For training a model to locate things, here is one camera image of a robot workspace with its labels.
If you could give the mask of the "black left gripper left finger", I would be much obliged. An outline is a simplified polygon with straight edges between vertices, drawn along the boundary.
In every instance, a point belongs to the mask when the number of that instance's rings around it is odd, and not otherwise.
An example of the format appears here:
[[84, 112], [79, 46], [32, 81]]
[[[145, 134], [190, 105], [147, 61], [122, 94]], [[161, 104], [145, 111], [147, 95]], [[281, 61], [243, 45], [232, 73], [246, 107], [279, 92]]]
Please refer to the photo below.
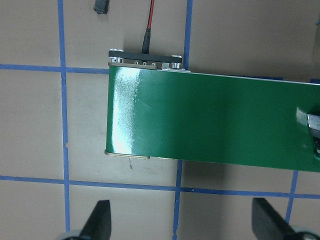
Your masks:
[[81, 240], [109, 240], [112, 233], [111, 205], [109, 200], [99, 200], [82, 228]]

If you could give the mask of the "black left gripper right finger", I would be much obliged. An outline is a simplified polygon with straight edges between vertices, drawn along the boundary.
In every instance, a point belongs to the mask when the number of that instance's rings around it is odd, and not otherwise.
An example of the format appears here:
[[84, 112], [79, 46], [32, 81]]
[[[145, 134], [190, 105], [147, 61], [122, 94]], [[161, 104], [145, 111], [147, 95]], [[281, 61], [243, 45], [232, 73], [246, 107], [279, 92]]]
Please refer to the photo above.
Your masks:
[[251, 228], [257, 240], [289, 240], [296, 234], [265, 198], [253, 198], [251, 207]]

